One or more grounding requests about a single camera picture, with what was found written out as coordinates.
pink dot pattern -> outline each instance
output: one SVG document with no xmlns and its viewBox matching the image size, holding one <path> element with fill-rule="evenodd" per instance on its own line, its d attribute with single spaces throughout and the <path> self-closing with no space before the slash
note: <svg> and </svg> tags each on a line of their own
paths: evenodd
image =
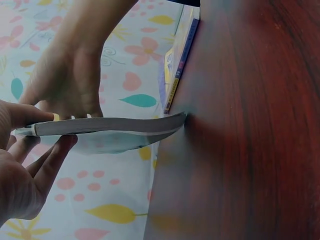
<svg viewBox="0 0 320 240">
<path fill-rule="evenodd" d="M 106 174 L 105 171 L 96 170 L 92 173 L 92 176 L 96 179 L 100 179 L 100 178 L 103 178 L 105 176 L 105 174 Z M 87 170 L 79 171 L 76 175 L 76 177 L 78 179 L 84 179 L 88 176 L 89 176 L 89 172 Z M 119 178 L 112 178 L 109 181 L 109 184 L 115 186 L 115 185 L 118 185 L 120 182 L 121 181 Z M 60 190 L 71 190 L 76 185 L 76 182 L 71 177 L 63 177 L 63 178 L 60 178 L 57 180 L 56 185 Z M 101 189 L 101 185 L 97 182 L 92 182 L 87 186 L 87 189 L 92 192 L 97 192 Z M 85 198 L 86 197 L 83 193 L 77 193 L 73 196 L 73 200 L 75 202 L 83 202 L 85 200 Z M 57 202 L 63 202 L 66 200 L 66 196 L 64 194 L 60 193 L 60 194 L 57 194 L 54 196 L 54 200 Z"/>
<path fill-rule="evenodd" d="M 120 180 L 118 178 L 111 179 L 109 182 L 111 185 L 118 185 Z"/>
<path fill-rule="evenodd" d="M 56 184 L 61 190 L 70 190 L 76 185 L 75 181 L 71 177 L 60 178 Z"/>
<path fill-rule="evenodd" d="M 85 200 L 85 195 L 83 195 L 82 193 L 78 193 L 77 195 L 75 195 L 73 197 L 73 199 L 76 201 L 76 202 L 82 202 L 83 200 Z"/>
<path fill-rule="evenodd" d="M 105 172 L 104 172 L 104 171 L 101 171 L 101 170 L 95 171 L 95 172 L 93 173 L 93 176 L 94 176 L 95 178 L 102 178 L 104 175 L 105 175 Z"/>
<path fill-rule="evenodd" d="M 101 185 L 99 183 L 97 183 L 97 182 L 93 182 L 93 183 L 90 183 L 88 185 L 88 189 L 90 191 L 97 192 L 97 191 L 99 191 L 101 189 Z"/>
<path fill-rule="evenodd" d="M 88 172 L 87 171 L 80 171 L 76 176 L 79 178 L 79 179 L 83 179 L 85 178 L 86 176 L 88 176 Z"/>
<path fill-rule="evenodd" d="M 57 202 L 63 202 L 66 199 L 66 196 L 63 194 L 58 194 L 54 197 L 54 200 L 56 200 Z"/>
</svg>

book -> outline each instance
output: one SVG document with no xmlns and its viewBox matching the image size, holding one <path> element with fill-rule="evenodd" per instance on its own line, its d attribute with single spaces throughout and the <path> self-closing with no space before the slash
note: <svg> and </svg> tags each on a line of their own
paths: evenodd
<svg viewBox="0 0 320 240">
<path fill-rule="evenodd" d="M 180 23 L 180 20 L 181 20 L 181 16 L 182 16 L 182 13 L 184 11 L 184 7 L 185 7 L 185 5 L 183 5 L 183 4 L 180 4 L 180 6 L 179 6 L 179 12 L 178 12 L 176 20 L 174 21 L 175 22 L 174 34 L 173 34 L 174 36 L 177 34 L 179 23 Z"/>
<path fill-rule="evenodd" d="M 184 112 L 154 119 L 119 117 L 78 118 L 40 122 L 15 130 L 16 135 L 41 137 L 53 145 L 61 135 L 78 137 L 73 151 L 82 154 L 119 154 L 144 148 L 178 131 L 186 120 Z"/>
<path fill-rule="evenodd" d="M 199 21 L 200 8 L 185 5 L 173 46 L 164 56 L 164 77 L 158 82 L 164 114 L 169 113 Z"/>
</svg>

teal leaf pattern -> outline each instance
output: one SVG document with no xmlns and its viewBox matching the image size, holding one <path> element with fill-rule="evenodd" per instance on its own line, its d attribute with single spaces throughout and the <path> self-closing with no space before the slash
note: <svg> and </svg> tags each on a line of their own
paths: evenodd
<svg viewBox="0 0 320 240">
<path fill-rule="evenodd" d="M 150 108 L 157 104 L 157 100 L 154 97 L 146 94 L 131 95 L 120 100 L 141 108 Z"/>
<path fill-rule="evenodd" d="M 19 78 L 15 78 L 11 82 L 11 92 L 15 99 L 19 100 L 24 91 L 24 86 Z"/>
</svg>

fingernail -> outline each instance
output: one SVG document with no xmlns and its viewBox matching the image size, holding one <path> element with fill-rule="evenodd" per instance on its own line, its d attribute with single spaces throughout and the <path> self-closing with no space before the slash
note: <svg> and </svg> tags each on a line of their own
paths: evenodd
<svg viewBox="0 0 320 240">
<path fill-rule="evenodd" d="M 60 121 L 60 116 L 58 114 L 56 114 L 56 113 L 53 113 L 53 121 L 54 122 Z"/>
</svg>

blue book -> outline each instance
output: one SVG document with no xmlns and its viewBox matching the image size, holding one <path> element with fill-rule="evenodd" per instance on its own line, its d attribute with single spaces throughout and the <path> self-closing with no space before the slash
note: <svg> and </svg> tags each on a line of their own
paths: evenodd
<svg viewBox="0 0 320 240">
<path fill-rule="evenodd" d="M 164 114 L 169 113 L 199 21 L 200 8 L 185 5 L 173 47 L 164 56 L 164 77 L 160 78 L 159 81 L 160 98 L 161 102 L 164 103 Z"/>
</svg>

